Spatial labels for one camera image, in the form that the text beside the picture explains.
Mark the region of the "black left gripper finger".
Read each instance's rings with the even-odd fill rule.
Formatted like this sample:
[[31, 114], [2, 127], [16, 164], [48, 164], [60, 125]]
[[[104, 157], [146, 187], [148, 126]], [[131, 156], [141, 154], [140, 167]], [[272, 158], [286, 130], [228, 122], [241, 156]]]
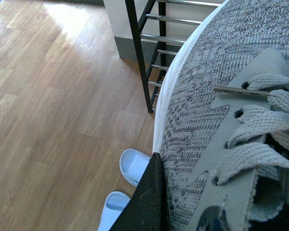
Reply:
[[111, 231], [165, 231], [167, 193], [163, 163], [153, 153], [134, 194], [114, 222]]

